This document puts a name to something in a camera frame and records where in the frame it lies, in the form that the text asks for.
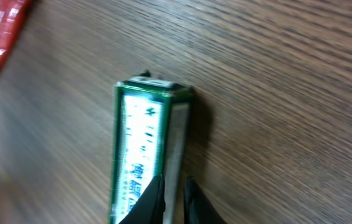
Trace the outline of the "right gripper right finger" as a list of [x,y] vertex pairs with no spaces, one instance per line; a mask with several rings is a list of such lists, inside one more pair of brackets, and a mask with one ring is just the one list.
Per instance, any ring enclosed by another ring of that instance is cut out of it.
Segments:
[[226,224],[192,177],[184,185],[184,224]]

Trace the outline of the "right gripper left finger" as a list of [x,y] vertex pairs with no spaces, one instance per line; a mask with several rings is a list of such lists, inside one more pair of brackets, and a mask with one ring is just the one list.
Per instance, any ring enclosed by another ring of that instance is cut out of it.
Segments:
[[153,177],[142,196],[120,224],[162,224],[166,208],[165,181],[162,175]]

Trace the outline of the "green white gum pack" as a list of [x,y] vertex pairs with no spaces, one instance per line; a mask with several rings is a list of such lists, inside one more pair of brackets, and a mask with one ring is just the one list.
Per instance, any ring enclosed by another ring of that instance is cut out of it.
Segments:
[[149,71],[115,85],[109,223],[120,223],[158,175],[165,181],[163,223],[172,223],[193,96],[191,86]]

